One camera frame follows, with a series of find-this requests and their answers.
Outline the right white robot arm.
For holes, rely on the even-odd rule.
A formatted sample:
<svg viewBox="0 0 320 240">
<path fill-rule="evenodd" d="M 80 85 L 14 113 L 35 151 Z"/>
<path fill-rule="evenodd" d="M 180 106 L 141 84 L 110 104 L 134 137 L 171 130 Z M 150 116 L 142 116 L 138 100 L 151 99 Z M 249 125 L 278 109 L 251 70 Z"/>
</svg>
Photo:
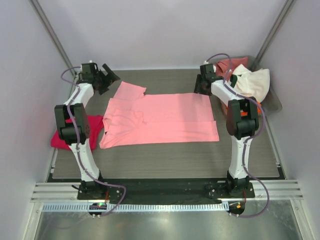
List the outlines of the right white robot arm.
<svg viewBox="0 0 320 240">
<path fill-rule="evenodd" d="M 249 189 L 250 178 L 244 167 L 249 161 L 251 137 L 259 128 L 259 116 L 255 99 L 241 95 L 221 76 L 216 75 L 213 64 L 200 66 L 194 92 L 216 96 L 227 105 L 226 130 L 231 137 L 231 162 L 223 190 L 231 198 L 241 198 Z"/>
</svg>

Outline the light pink t shirt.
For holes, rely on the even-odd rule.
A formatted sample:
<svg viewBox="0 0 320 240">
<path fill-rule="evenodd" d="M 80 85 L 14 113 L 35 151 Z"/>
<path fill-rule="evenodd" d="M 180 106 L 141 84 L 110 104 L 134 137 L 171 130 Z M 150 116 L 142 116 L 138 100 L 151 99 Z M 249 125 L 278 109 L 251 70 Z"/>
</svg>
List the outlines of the light pink t shirt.
<svg viewBox="0 0 320 240">
<path fill-rule="evenodd" d="M 124 81 L 120 83 L 103 116 L 101 149 L 220 140 L 208 96 L 146 94 L 146 90 Z"/>
</svg>

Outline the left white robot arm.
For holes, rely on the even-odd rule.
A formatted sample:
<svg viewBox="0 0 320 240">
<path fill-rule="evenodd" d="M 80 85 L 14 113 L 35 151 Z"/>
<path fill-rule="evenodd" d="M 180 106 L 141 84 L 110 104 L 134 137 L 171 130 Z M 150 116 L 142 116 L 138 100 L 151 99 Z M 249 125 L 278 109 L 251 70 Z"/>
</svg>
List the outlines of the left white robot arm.
<svg viewBox="0 0 320 240">
<path fill-rule="evenodd" d="M 60 78 L 74 86 L 74 91 L 63 104 L 54 108 L 58 137 L 72 151 L 80 169 L 79 200 L 102 199 L 108 187 L 97 167 L 90 147 L 91 128 L 86 106 L 95 93 L 100 95 L 120 78 L 103 64 L 102 68 L 90 61 L 65 70 Z"/>
</svg>

